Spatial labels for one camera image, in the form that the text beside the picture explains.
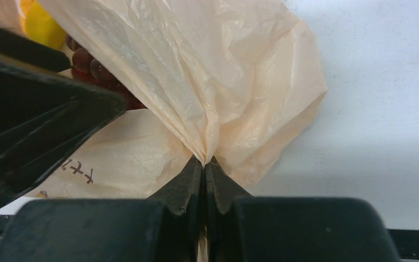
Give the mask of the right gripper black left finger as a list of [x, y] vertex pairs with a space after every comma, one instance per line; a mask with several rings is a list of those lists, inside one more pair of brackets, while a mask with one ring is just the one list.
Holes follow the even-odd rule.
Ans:
[[35, 200], [11, 219], [0, 261], [196, 261], [202, 165], [146, 199]]

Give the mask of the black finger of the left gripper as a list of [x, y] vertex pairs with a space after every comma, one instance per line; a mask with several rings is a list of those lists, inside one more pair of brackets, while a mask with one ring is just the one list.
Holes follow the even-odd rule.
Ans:
[[0, 208], [125, 113], [123, 97], [63, 76], [68, 68], [63, 52], [0, 28]]

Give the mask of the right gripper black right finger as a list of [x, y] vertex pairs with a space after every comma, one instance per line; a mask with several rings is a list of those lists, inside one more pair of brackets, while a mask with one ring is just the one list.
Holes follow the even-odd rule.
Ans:
[[376, 210], [355, 198], [255, 197], [216, 159], [204, 168], [210, 261], [399, 261]]

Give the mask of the dark red fruit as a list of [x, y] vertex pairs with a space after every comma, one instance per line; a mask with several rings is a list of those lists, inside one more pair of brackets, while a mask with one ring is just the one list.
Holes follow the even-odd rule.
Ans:
[[127, 110], [146, 108], [111, 72], [71, 36], [67, 36], [65, 43], [73, 52], [71, 73], [74, 79], [122, 95], [127, 100]]

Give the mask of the translucent orange plastic bag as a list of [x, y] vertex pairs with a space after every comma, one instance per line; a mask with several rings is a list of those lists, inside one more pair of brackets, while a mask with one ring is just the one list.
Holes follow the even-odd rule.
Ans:
[[[146, 108], [93, 134], [29, 197], [147, 197], [191, 157], [255, 184], [327, 91], [313, 33], [282, 1], [40, 4]], [[22, 36], [18, 14], [0, 1], [0, 28]]]

